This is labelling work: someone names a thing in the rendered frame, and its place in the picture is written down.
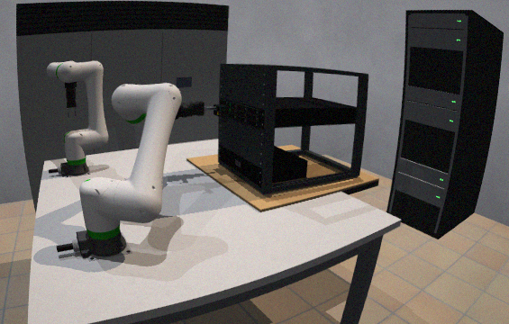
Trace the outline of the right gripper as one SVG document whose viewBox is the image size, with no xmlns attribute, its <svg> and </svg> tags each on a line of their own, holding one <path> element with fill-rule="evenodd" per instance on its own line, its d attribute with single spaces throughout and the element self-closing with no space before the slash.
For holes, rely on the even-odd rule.
<svg viewBox="0 0 509 324">
<path fill-rule="evenodd" d="M 180 108 L 177 112 L 176 119 L 178 119 L 179 117 L 187 117 L 193 115 L 202 116 L 205 114 L 206 111 L 211 110 L 216 110 L 216 107 L 206 107 L 204 102 L 181 103 Z"/>
</svg>

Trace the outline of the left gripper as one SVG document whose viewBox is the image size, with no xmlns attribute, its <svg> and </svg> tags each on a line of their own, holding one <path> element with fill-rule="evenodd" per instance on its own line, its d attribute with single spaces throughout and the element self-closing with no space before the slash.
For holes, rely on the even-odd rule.
<svg viewBox="0 0 509 324">
<path fill-rule="evenodd" d="M 70 107 L 75 107 L 75 116 L 77 116 L 77 113 L 76 113 L 76 108 L 77 108 L 77 103 L 76 103 L 76 88 L 77 87 L 77 82 L 73 82 L 73 83 L 65 83 L 65 86 L 66 89 L 66 96 L 67 96 L 67 109 L 70 108 Z M 75 89 L 73 89 L 75 88 Z M 72 99 L 71 99 L 72 98 Z"/>
</svg>

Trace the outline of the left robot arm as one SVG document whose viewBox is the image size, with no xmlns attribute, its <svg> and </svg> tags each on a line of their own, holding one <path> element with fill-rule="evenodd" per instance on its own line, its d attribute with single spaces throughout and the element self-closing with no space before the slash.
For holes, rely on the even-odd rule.
<svg viewBox="0 0 509 324">
<path fill-rule="evenodd" d="M 89 171 L 86 165 L 86 151 L 102 148 L 107 143 L 108 132 L 103 106 L 103 73 L 104 68 L 98 61 L 53 62 L 48 65 L 49 77 L 57 77 L 65 83 L 77 81 L 86 83 L 89 123 L 87 129 L 69 131 L 64 135 L 67 162 L 61 163 L 56 169 L 50 169 L 49 174 L 57 172 L 62 176 L 86 174 Z"/>
</svg>

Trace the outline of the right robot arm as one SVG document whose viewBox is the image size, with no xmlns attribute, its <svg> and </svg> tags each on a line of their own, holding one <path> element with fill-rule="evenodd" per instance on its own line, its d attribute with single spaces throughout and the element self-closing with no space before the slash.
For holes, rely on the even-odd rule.
<svg viewBox="0 0 509 324">
<path fill-rule="evenodd" d="M 126 247 L 120 221 L 148 223 L 159 216 L 168 140 L 181 100 L 169 83 L 114 90 L 114 110 L 142 133 L 131 176 L 126 181 L 94 177 L 81 184 L 86 230 L 78 231 L 72 243 L 57 246 L 58 252 L 74 249 L 83 258 L 117 255 Z"/>
</svg>

